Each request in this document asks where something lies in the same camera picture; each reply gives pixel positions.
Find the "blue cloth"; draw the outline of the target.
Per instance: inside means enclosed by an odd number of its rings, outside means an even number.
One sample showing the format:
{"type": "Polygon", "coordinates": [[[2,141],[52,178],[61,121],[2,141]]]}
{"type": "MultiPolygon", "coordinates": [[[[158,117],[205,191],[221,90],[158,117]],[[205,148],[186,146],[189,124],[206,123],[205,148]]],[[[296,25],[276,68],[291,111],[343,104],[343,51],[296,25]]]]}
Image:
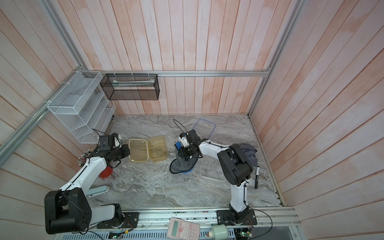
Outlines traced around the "blue cloth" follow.
{"type": "Polygon", "coordinates": [[[170,172],[172,174],[180,174],[190,172],[198,158],[199,154],[197,152],[192,152],[192,154],[185,153],[185,148],[181,142],[175,143],[176,148],[176,158],[170,164],[170,172]]]}

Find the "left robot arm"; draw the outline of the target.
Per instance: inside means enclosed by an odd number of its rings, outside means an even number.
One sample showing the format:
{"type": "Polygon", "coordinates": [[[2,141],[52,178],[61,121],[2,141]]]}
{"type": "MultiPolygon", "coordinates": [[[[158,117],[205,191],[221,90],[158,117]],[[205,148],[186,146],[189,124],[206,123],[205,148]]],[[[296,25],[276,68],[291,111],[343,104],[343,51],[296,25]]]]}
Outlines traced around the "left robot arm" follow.
{"type": "Polygon", "coordinates": [[[44,198],[45,227],[49,235],[79,232],[86,233],[93,225],[107,222],[119,228],[124,222],[124,214],[119,204],[108,204],[92,208],[87,193],[99,175],[117,165],[130,155],[117,133],[99,137],[95,149],[84,152],[80,160],[82,168],[59,190],[50,191],[44,198]]]}

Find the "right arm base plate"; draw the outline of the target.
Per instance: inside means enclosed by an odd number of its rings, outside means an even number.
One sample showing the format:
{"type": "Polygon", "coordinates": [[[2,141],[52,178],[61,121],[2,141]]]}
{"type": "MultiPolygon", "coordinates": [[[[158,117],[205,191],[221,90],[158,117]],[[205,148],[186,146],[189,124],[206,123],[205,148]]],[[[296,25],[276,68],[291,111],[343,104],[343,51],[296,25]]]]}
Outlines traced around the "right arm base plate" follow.
{"type": "Polygon", "coordinates": [[[257,219],[254,210],[245,209],[244,211],[237,213],[234,210],[218,210],[217,222],[218,225],[225,226],[253,226],[257,225],[257,219]]]}

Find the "yellow lunch box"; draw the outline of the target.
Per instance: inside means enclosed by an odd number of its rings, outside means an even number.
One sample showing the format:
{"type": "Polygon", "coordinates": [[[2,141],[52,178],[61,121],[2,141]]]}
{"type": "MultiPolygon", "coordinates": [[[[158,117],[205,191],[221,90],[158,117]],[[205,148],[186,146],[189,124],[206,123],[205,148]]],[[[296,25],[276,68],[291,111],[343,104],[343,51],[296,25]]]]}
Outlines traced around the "yellow lunch box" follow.
{"type": "Polygon", "coordinates": [[[149,139],[149,158],[153,162],[164,161],[168,158],[168,149],[164,136],[149,139]]]}

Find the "grey cloth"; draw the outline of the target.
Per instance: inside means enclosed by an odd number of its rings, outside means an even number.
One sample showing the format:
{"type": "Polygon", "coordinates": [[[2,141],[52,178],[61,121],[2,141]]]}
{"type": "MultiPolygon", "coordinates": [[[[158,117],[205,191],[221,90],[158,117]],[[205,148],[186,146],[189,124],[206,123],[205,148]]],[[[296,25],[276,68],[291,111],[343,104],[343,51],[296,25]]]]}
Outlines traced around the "grey cloth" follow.
{"type": "Polygon", "coordinates": [[[252,166],[257,167],[258,159],[256,153],[258,150],[249,144],[239,144],[239,146],[252,166]]]}

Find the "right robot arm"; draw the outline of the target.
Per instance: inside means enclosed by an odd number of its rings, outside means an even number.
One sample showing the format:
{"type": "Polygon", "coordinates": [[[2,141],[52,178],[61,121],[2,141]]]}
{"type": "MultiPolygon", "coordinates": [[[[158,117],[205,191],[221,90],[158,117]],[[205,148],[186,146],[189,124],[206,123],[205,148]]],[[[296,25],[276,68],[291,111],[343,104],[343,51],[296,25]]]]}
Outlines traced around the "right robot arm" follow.
{"type": "Polygon", "coordinates": [[[227,210],[218,210],[218,225],[256,224],[254,210],[247,200],[247,184],[253,172],[253,166],[238,144],[225,146],[198,137],[195,130],[181,133],[181,147],[178,149],[184,163],[210,156],[219,160],[224,177],[231,184],[231,201],[227,210]]]}

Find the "clear lunch box blue rim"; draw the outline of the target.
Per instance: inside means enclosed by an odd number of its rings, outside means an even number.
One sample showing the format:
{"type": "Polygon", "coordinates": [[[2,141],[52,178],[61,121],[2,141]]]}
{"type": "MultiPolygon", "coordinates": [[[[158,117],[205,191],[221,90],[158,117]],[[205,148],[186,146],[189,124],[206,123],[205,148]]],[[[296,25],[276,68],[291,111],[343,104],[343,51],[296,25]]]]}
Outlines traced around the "clear lunch box blue rim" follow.
{"type": "Polygon", "coordinates": [[[210,181],[223,182],[225,180],[219,160],[209,156],[201,159],[200,175],[210,181]]]}

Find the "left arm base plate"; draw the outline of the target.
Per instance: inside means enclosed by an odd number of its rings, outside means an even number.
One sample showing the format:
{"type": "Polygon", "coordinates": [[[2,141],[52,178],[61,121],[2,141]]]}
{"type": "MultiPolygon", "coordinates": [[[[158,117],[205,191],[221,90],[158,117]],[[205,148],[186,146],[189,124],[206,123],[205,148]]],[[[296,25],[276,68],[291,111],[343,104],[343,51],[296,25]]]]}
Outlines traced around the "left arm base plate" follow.
{"type": "Polygon", "coordinates": [[[139,212],[117,213],[111,220],[100,222],[97,229],[134,229],[138,225],[139,212]]]}

